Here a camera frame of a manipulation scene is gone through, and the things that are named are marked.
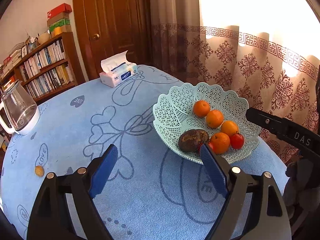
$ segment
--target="glass kettle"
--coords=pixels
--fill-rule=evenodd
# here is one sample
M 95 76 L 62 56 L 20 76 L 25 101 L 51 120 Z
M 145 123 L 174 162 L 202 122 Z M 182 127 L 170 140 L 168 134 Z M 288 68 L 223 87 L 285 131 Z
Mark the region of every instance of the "glass kettle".
M 1 97 L 0 110 L 4 108 L 12 127 L 9 128 L 1 116 L 0 124 L 7 133 L 26 135 L 37 124 L 40 111 L 21 83 L 19 80 L 15 81 Z

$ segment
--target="orange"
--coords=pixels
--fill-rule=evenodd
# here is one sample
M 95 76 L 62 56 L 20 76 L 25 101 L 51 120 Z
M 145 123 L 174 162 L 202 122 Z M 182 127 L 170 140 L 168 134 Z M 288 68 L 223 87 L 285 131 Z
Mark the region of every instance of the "orange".
M 199 100 L 193 105 L 193 112 L 198 117 L 205 117 L 210 112 L 210 105 L 204 100 Z
M 211 110 L 207 114 L 205 121 L 209 127 L 217 128 L 222 124 L 223 118 L 223 113 L 221 113 L 219 110 Z
M 230 138 L 223 132 L 218 132 L 212 135 L 210 142 L 213 144 L 215 154 L 225 153 L 230 146 Z
M 230 137 L 239 132 L 239 127 L 235 122 L 227 120 L 221 125 L 220 132 L 226 133 Z

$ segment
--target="white kettle base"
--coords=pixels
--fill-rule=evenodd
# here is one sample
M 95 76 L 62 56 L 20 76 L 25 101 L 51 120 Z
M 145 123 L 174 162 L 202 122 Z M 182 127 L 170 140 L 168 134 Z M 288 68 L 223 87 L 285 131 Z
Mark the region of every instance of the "white kettle base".
M 39 118 L 40 118 L 40 111 L 39 111 L 39 108 L 37 107 L 37 110 L 36 110 L 35 114 L 33 115 L 33 117 L 31 118 L 31 120 L 29 121 L 29 123 L 20 131 L 16 131 L 16 133 L 21 134 L 21 135 L 28 134 L 36 126 Z

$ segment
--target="blue gripper pad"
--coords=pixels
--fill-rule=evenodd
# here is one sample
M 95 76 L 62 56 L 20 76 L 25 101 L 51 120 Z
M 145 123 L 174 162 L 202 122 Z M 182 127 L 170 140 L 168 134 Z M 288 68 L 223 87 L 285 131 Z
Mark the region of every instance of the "blue gripper pad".
M 227 179 L 205 144 L 200 148 L 200 157 L 216 191 L 227 198 Z
M 104 159 L 95 171 L 91 178 L 91 187 L 89 190 L 89 195 L 94 198 L 96 195 L 100 194 L 109 178 L 113 167 L 118 160 L 118 149 L 116 146 L 112 145 L 108 152 L 104 154 Z

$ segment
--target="brass door knob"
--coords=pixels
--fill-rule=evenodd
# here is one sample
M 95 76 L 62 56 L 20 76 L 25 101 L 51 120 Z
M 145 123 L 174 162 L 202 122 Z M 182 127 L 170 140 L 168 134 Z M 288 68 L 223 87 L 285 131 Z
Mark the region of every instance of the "brass door knob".
M 93 35 L 93 39 L 94 39 L 95 41 L 96 41 L 97 39 L 99 39 L 99 38 L 100 38 L 100 35 L 99 35 L 99 34 L 96 33 L 96 34 Z

